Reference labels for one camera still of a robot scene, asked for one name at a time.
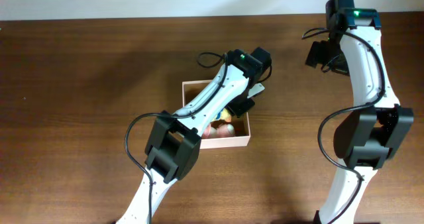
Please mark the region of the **yellow plush duck blue vest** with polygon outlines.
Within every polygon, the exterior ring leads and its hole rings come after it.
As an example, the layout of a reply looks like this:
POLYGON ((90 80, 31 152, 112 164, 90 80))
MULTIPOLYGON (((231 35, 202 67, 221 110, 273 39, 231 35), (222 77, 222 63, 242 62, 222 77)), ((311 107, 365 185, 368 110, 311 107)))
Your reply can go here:
POLYGON ((232 120, 232 115, 225 108, 223 108, 220 112, 218 112, 218 114, 213 119, 213 121, 224 121, 226 123, 230 123, 231 120, 232 120))

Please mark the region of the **pink toy duck with hat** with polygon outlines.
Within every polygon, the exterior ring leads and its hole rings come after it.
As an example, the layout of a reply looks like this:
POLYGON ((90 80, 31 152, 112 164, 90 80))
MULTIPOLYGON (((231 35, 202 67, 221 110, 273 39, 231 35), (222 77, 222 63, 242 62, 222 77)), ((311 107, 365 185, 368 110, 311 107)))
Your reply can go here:
POLYGON ((203 139, 220 139, 235 136, 235 128, 231 124, 221 124, 217 128, 208 125, 202 134, 203 139))

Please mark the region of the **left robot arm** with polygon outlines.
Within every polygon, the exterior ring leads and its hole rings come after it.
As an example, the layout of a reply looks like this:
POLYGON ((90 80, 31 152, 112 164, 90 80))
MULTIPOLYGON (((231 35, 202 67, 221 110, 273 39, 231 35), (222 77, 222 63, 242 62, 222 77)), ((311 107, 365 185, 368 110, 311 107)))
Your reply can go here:
POLYGON ((155 122, 138 167, 143 178, 129 207, 118 223, 151 223, 152 217, 177 181, 197 162, 201 136, 220 111, 241 117, 254 107, 253 97, 262 92, 261 76, 271 72, 272 59, 261 47, 248 54, 230 50, 220 56, 214 79, 187 105, 175 113, 153 113, 155 122))

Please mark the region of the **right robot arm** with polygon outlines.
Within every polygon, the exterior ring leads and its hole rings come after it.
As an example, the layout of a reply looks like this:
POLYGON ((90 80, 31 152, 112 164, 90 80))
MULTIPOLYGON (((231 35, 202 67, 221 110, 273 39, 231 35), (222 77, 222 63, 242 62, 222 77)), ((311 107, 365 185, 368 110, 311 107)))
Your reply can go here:
POLYGON ((413 124, 413 111, 402 107, 396 97, 381 49, 379 14, 375 9, 359 9, 354 0, 328 0, 326 26, 303 34, 311 38, 327 33, 327 40, 314 42, 306 65, 321 66, 322 72, 348 76, 354 105, 331 113, 319 126, 317 140, 322 141, 326 123, 345 113, 336 128, 333 147, 336 160, 324 157, 337 171, 325 204, 315 212, 314 223, 353 223, 364 191, 382 168, 393 158, 413 124))

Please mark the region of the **open cardboard box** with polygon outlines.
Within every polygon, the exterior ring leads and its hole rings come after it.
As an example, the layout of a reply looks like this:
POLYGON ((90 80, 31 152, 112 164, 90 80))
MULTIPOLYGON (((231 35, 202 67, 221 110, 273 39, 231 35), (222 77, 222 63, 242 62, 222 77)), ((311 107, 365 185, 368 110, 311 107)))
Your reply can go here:
MULTIPOLYGON (((210 82, 211 80, 182 82, 183 106, 194 99, 210 82)), ((203 139, 200 149, 247 146, 251 136, 248 113, 245 113, 241 117, 234 116, 231 120, 231 124, 235 128, 234 137, 203 139)))

